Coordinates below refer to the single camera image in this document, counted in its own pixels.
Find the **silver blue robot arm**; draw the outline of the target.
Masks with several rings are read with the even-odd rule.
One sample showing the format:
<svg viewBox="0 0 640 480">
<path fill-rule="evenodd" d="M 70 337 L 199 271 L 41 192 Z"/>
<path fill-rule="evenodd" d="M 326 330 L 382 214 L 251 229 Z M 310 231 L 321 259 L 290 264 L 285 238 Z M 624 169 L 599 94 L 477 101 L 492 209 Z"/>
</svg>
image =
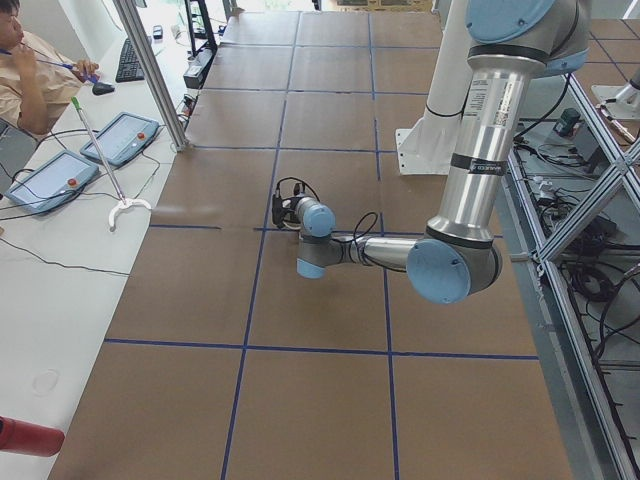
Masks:
<svg viewBox="0 0 640 480">
<path fill-rule="evenodd" d="M 579 69 L 588 51 L 588 1 L 471 1 L 464 26 L 471 70 L 439 212 L 421 239 L 335 237 L 331 209 L 307 194 L 289 206 L 300 223 L 297 272 L 308 279 L 352 262 L 397 269 L 425 299 L 451 304 L 501 271 L 489 219 L 529 83 Z"/>
</svg>

